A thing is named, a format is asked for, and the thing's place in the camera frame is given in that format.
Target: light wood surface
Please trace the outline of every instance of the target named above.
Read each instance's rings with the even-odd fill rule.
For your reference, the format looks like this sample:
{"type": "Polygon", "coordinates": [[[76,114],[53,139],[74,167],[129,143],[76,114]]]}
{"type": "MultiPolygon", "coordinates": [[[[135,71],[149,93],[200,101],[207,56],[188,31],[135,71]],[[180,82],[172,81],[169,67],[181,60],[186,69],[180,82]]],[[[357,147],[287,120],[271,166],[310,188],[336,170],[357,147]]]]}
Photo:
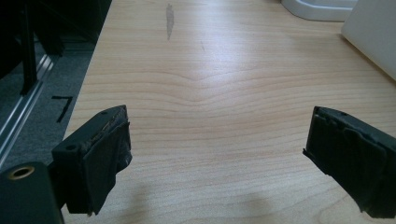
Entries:
{"type": "Polygon", "coordinates": [[[396,83],[342,25],[278,0],[113,0],[66,135],[126,104],[134,158],[66,223],[394,223],[302,154],[314,105],[396,136],[396,83]]]}

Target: wooden table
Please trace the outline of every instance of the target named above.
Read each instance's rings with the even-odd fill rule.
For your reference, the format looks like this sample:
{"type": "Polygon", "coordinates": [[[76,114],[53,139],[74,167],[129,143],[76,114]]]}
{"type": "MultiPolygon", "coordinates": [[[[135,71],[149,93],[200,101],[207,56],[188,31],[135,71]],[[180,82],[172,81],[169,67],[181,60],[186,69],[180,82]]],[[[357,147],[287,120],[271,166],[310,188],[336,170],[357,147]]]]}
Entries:
{"type": "Polygon", "coordinates": [[[396,136],[396,82],[342,25],[279,0],[114,0],[66,135],[126,104],[134,158],[66,223],[394,223],[302,154],[314,105],[396,136]]]}

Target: round hole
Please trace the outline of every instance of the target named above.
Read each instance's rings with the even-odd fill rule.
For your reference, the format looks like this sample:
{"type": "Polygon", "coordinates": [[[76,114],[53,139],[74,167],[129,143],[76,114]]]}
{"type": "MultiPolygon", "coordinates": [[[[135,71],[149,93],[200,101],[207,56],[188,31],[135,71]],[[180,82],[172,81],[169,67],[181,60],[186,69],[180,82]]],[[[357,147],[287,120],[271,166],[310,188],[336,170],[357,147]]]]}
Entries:
{"type": "Polygon", "coordinates": [[[76,145],[70,145],[66,147],[66,150],[73,150],[76,149],[76,145]]]}
{"type": "Polygon", "coordinates": [[[32,172],[35,171],[35,167],[33,166],[24,166],[22,168],[16,169],[12,171],[8,178],[12,180],[18,180],[25,178],[26,176],[30,175],[32,172]]]}

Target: black plastic part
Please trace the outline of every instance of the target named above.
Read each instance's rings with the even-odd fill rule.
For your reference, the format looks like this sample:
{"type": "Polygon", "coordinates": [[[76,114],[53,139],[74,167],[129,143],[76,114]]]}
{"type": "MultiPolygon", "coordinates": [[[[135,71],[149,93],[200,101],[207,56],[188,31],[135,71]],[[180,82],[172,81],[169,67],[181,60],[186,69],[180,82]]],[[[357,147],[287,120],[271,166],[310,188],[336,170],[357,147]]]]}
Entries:
{"type": "Polygon", "coordinates": [[[57,20],[63,22],[66,24],[68,27],[71,27],[72,29],[76,30],[81,36],[89,40],[91,43],[96,45],[99,35],[95,35],[93,33],[88,32],[86,29],[83,27],[79,26],[77,23],[71,21],[70,19],[66,18],[62,13],[51,7],[49,4],[47,4],[44,1],[38,1],[38,3],[54,18],[57,20]]]}
{"type": "Polygon", "coordinates": [[[125,105],[104,110],[52,150],[54,165],[64,175],[70,213],[98,214],[116,183],[116,173],[132,159],[125,105]]]}
{"type": "Polygon", "coordinates": [[[21,11],[21,44],[23,61],[23,89],[25,95],[37,82],[37,71],[35,69],[35,41],[32,27],[32,6],[31,1],[23,1],[21,11]]]}
{"type": "Polygon", "coordinates": [[[0,6],[0,79],[10,73],[22,61],[22,49],[20,43],[13,35],[1,29],[1,7],[0,6]]]}
{"type": "Polygon", "coordinates": [[[55,195],[58,209],[61,209],[66,203],[67,195],[67,188],[65,187],[65,175],[62,175],[53,162],[48,166],[48,170],[50,182],[52,184],[52,192],[55,195]]]}
{"type": "Polygon", "coordinates": [[[314,109],[305,156],[371,217],[396,214],[396,139],[344,112],[314,109]]]}
{"type": "Polygon", "coordinates": [[[0,174],[1,223],[64,223],[47,166],[27,162],[0,174]]]}

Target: white object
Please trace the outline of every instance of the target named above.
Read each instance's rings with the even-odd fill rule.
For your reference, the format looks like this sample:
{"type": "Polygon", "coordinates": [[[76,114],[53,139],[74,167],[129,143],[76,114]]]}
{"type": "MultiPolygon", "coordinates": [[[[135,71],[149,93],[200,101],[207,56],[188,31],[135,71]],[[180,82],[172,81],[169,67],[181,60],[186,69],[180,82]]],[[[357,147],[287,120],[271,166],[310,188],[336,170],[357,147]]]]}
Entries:
{"type": "Polygon", "coordinates": [[[396,79],[396,1],[360,0],[343,28],[343,36],[396,79]]]}
{"type": "Polygon", "coordinates": [[[282,0],[293,15],[311,21],[345,21],[358,0],[282,0]]]}

